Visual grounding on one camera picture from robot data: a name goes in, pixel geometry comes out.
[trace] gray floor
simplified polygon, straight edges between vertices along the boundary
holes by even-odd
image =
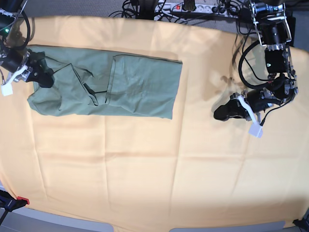
[[[90,15],[107,17],[120,10],[124,0],[28,0],[26,13],[31,17],[50,15]],[[196,0],[196,3],[213,4],[215,0]],[[309,51],[309,12],[294,13],[296,17],[295,47]],[[207,21],[198,26],[236,33],[235,23]]]

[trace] folded green fabric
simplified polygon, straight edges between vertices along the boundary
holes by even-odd
[[[55,80],[52,88],[34,83],[28,98],[42,115],[172,118],[179,61],[81,48],[29,48]]]

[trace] yellow fabric surface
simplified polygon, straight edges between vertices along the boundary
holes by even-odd
[[[98,17],[35,23],[30,44],[177,59],[183,70],[173,120],[42,116],[27,103],[32,83],[14,83],[14,95],[0,97],[0,180],[10,194],[29,198],[32,209],[107,222],[116,232],[290,225],[303,216],[309,206],[308,53],[292,50],[299,95],[271,113],[256,139],[248,134],[250,122],[213,119],[213,110],[243,89],[232,64],[242,39],[234,45],[235,34]],[[263,50],[249,60],[264,78]],[[244,73],[251,76],[247,65]]]

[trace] green cloth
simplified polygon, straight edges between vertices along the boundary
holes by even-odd
[[[172,118],[182,63],[121,52],[30,46],[52,88],[34,83],[30,107],[42,115]]]

